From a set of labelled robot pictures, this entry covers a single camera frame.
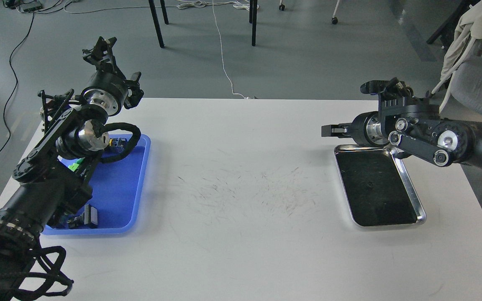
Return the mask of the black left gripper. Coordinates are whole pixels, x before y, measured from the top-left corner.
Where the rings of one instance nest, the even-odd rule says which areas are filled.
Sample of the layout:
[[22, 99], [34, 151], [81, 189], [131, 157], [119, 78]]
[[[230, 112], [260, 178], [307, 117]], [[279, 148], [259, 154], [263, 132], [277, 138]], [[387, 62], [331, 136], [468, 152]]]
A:
[[116, 41], [116, 37], [105, 40], [100, 36], [92, 49], [82, 50], [84, 61], [96, 68], [87, 87], [82, 90], [82, 97], [86, 103], [105, 109], [109, 117], [119, 114], [123, 105], [126, 109], [136, 108], [144, 96], [139, 84], [140, 71], [134, 72], [130, 79], [122, 80], [116, 76], [118, 66], [113, 54]]

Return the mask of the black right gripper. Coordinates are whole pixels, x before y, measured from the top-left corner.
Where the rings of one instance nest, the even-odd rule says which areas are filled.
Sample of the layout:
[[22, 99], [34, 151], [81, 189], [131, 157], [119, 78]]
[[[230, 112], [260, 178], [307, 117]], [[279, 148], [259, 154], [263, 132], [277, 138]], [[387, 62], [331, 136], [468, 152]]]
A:
[[352, 123], [321, 126], [321, 137], [352, 138], [356, 144], [366, 147], [383, 147], [386, 137], [378, 112], [366, 112], [354, 118]]

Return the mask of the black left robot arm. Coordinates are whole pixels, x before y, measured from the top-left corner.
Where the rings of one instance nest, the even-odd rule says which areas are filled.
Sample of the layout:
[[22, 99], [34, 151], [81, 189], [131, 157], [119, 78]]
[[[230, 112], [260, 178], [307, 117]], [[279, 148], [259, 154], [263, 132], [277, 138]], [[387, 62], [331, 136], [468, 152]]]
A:
[[128, 79], [115, 63], [116, 41], [99, 37], [92, 49], [82, 51], [96, 71], [80, 94], [73, 89], [38, 94], [44, 135], [16, 166], [12, 178], [19, 188], [0, 209], [0, 301], [34, 301], [71, 291], [74, 282], [61, 270], [65, 248], [43, 248], [40, 235], [92, 198], [89, 182], [99, 163], [126, 158], [140, 140], [137, 126], [107, 123], [122, 108], [135, 108], [144, 95], [141, 72]]

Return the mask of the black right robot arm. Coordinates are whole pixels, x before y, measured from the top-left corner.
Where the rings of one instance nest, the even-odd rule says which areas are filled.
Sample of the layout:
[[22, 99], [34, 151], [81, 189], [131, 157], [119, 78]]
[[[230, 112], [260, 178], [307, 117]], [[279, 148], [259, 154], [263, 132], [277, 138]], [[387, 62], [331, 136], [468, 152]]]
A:
[[377, 95], [377, 110], [352, 122], [323, 125], [322, 137], [350, 138], [365, 147], [393, 145], [401, 150], [400, 158], [416, 156], [436, 166], [482, 169], [482, 122], [441, 118], [438, 105], [415, 97], [398, 78], [371, 80], [360, 91]]

